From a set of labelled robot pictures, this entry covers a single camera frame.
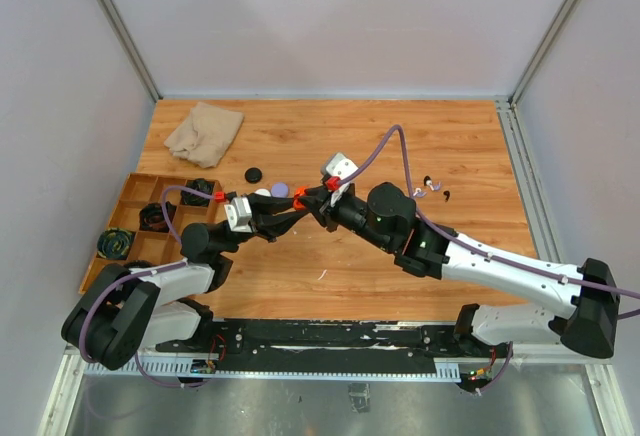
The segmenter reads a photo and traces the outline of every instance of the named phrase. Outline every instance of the wooden compartment box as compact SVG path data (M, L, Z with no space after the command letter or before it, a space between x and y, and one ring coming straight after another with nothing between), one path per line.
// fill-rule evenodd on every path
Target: wooden compartment box
M96 250L80 286L80 293L84 293L91 286L98 273L109 263L126 264L131 261L145 260L153 265L159 265L178 261L182 258L180 245L175 241L171 233L140 230L140 210L149 203L160 202L162 192L167 186L185 186L189 181L190 179L188 178L140 173L131 173L128 176L120 192L118 203L111 213L107 228L117 227L133 231L135 233L133 244L129 249L126 260L120 261L104 259L98 255ZM222 190L218 181L207 181L213 183L214 192ZM218 206L215 201L209 201L209 205L206 207L189 206L183 204L178 190L171 191L167 196L167 201L177 206L172 223L179 234L191 223L214 222Z

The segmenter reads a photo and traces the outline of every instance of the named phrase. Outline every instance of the white wall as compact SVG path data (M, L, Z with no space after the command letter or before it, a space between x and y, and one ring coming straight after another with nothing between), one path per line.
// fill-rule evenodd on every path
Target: white wall
M95 0L0 0L0 26L0 432L26 436L152 106Z
M506 95L562 0L115 0L165 95Z
M603 259L640 291L640 0L582 0L520 105L566 257ZM622 310L640 307L623 299ZM615 367L640 431L640 320Z

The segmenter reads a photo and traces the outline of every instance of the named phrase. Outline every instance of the beige cloth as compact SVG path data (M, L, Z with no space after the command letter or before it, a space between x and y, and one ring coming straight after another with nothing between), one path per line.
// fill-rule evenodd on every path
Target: beige cloth
M202 168L216 167L236 137L244 114L199 102L165 140L176 158Z

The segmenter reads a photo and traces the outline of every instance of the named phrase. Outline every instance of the wooden table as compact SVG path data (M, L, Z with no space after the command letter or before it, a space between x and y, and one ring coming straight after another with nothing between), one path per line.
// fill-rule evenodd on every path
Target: wooden table
M314 186L320 167L335 152L360 164L387 129L400 123L414 186L421 187L428 174L451 192L447 203L442 192L418 200L432 220L535 256L491 101L207 101L245 114L227 154L211 169L175 159L163 145L196 102L158 102L139 172L218 179L225 191L238 193L277 181L290 188ZM251 166L264 173L258 185L244 180ZM358 178L356 193L366 199L384 181L405 188L397 136ZM197 300L220 317L419 321L454 320L467 303L522 302L473 284L410 276L391 256L344 229L328 233L311 216L294 229L274 244L258 238L245 243L230 255L234 265L225 285Z

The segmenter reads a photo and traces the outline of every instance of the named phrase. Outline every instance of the black bottle cap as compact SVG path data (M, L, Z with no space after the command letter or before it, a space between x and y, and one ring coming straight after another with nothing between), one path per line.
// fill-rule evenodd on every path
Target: black bottle cap
M262 171L258 168L249 168L244 173L244 179L246 179L250 183L257 183L262 179Z

